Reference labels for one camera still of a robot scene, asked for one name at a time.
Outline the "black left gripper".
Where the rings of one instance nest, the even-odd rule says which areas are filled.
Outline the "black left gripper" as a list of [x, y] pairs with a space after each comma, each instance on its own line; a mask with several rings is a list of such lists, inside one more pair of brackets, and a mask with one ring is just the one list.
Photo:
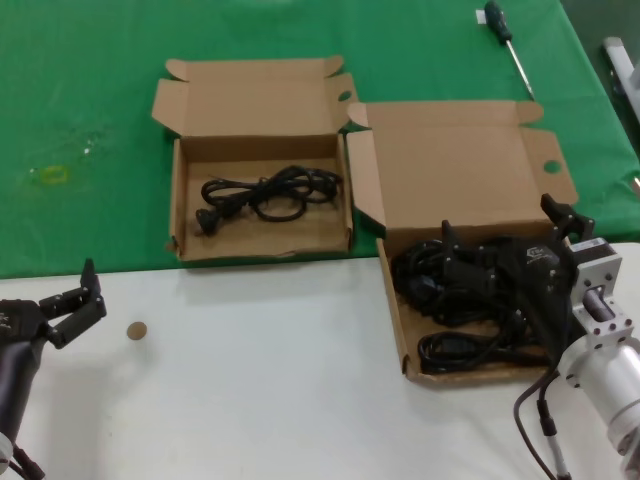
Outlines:
[[[80, 286], [41, 301], [1, 301], [1, 433], [17, 436], [48, 340], [65, 348], [107, 315], [94, 261], [87, 258]], [[48, 321], [62, 318], [55, 326]]]

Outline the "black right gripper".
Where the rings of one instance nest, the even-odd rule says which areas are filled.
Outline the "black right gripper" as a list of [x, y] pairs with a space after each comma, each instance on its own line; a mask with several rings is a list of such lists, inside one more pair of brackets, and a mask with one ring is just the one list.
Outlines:
[[504, 237], [494, 247], [467, 247], [451, 224], [441, 224], [443, 275], [479, 295], [496, 294], [497, 260], [514, 289], [518, 307], [550, 359], [558, 361], [579, 336], [581, 328], [571, 313], [568, 261], [559, 245], [574, 245], [593, 238], [595, 221], [577, 213], [571, 204], [557, 202], [550, 194], [540, 207], [552, 223], [542, 238]]

